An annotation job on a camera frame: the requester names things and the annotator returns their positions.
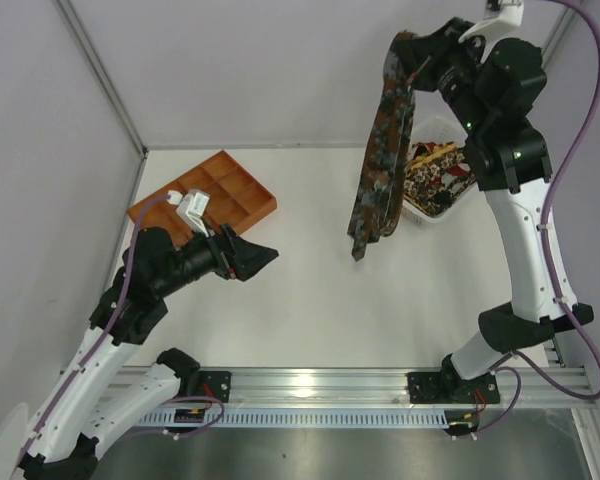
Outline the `brown grey floral tie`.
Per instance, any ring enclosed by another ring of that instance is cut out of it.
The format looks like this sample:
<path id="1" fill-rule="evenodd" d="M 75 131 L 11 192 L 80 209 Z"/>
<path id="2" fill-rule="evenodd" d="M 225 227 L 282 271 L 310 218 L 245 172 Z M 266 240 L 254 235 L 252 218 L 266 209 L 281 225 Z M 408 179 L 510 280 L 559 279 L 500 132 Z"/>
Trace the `brown grey floral tie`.
<path id="1" fill-rule="evenodd" d="M 395 231 L 402 210 L 415 114 L 415 94 L 397 52 L 416 34 L 403 30 L 394 37 L 383 65 L 383 86 L 364 154 L 347 234 L 354 260 L 364 258 L 371 243 Z"/>

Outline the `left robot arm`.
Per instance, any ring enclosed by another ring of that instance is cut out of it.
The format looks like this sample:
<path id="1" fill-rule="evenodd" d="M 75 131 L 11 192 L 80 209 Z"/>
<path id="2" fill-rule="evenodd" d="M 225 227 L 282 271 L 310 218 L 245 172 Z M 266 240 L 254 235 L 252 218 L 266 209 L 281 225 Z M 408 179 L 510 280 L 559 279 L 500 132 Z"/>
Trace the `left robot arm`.
<path id="1" fill-rule="evenodd" d="M 30 420 L 17 467 L 27 479 L 89 479 L 109 448 L 145 414 L 198 393 L 199 363 L 177 349 L 158 355 L 149 371 L 106 405 L 99 403 L 120 368 L 163 320 L 168 296 L 214 274 L 245 282 L 277 259 L 276 249 L 251 243 L 229 225 L 181 247 L 160 227 L 135 230 L 123 265 L 89 318 L 76 354 Z"/>

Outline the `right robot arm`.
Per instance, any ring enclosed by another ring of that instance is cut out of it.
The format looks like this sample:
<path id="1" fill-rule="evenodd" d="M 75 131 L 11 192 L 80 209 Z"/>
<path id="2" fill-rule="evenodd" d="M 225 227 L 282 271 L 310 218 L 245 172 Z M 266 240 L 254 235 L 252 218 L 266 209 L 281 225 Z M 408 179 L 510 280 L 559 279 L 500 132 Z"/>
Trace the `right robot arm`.
<path id="1" fill-rule="evenodd" d="M 424 37 L 400 40 L 397 57 L 419 91 L 441 94 L 467 134 L 465 157 L 496 219 L 512 299 L 482 312 L 478 332 L 447 355 L 436 386 L 419 380 L 414 402 L 464 403 L 492 382 L 492 368 L 517 350 L 590 323 L 593 309 L 577 300 L 550 222 L 552 166 L 542 134 L 527 115 L 547 84 L 538 47 L 518 38 L 484 51 L 481 38 L 463 40 L 471 23 L 454 18 Z"/>

